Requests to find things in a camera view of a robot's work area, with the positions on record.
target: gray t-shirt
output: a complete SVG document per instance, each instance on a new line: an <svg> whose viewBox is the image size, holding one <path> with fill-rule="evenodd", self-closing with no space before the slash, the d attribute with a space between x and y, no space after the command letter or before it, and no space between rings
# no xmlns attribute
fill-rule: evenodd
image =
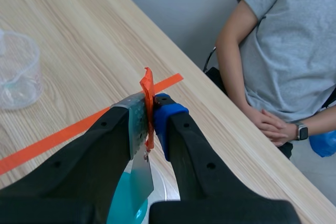
<svg viewBox="0 0 336 224"><path fill-rule="evenodd" d="M336 84L336 0L244 0L258 25L240 46L246 97L286 122L317 113Z"/></svg>

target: orange tape strip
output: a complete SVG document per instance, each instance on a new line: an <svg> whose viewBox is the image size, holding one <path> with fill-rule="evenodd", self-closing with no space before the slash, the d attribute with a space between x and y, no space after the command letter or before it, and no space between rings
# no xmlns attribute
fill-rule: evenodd
<svg viewBox="0 0 336 224"><path fill-rule="evenodd" d="M161 92L162 90L182 81L183 77L177 73L161 82L154 85L155 93ZM98 120L104 113L106 113L109 108L105 108L77 123L74 123L59 132L56 132L26 148L10 154L9 156L0 160L0 175L14 169L15 167L29 161L30 159L46 152L47 150L69 140L70 138L77 136L78 134L86 131L91 127L96 120Z"/></svg>

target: orange tag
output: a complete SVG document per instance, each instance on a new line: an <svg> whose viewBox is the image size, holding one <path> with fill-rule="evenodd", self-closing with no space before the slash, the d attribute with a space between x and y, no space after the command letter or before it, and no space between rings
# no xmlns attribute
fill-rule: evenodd
<svg viewBox="0 0 336 224"><path fill-rule="evenodd" d="M154 81L153 73L150 68L145 68L146 74L140 81L140 85L145 93L145 105L148 118L148 139L145 143L146 149L149 152L154 148L154 126L153 126L153 106L154 106Z"/></svg>

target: blue gripper pad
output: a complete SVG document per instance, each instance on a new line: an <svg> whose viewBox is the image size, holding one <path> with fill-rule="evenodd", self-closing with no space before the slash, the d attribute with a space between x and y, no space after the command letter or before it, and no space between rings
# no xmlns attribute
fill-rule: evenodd
<svg viewBox="0 0 336 224"><path fill-rule="evenodd" d="M171 100L170 96L165 93L157 94L155 97L164 98L165 100L167 99ZM178 113L189 114L189 110L183 107L181 104L174 102L173 100L171 100L170 104L163 105L158 109L154 110L154 129L161 143L164 152L164 157L168 162L170 161L170 157L169 157L169 143L167 140L167 121L171 115L175 115Z"/></svg>
<svg viewBox="0 0 336 224"><path fill-rule="evenodd" d="M143 93L130 95L112 107L123 107L129 110L129 142L131 160L144 143L148 134L148 122Z"/></svg>

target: orange tape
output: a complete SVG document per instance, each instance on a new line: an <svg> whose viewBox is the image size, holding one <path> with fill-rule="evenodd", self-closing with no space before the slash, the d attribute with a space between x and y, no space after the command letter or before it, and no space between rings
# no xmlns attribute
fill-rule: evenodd
<svg viewBox="0 0 336 224"><path fill-rule="evenodd" d="M145 142L146 150L148 152L154 148L154 126L153 126L153 107L154 107L154 82L153 82L153 73L150 68L145 68L146 74L141 79L140 85L143 92L145 93L145 105L147 110L147 119L148 119L148 138Z"/></svg>
<svg viewBox="0 0 336 224"><path fill-rule="evenodd" d="M182 81L183 77L177 73L161 82L154 85L155 93L169 88L170 86ZM74 123L59 132L56 132L26 148L10 154L9 156L0 160L0 175L14 169L15 167L29 161L30 159L48 151L49 149L69 140L72 137L86 131L91 127L96 120L98 120L109 108L105 108L83 120Z"/></svg>

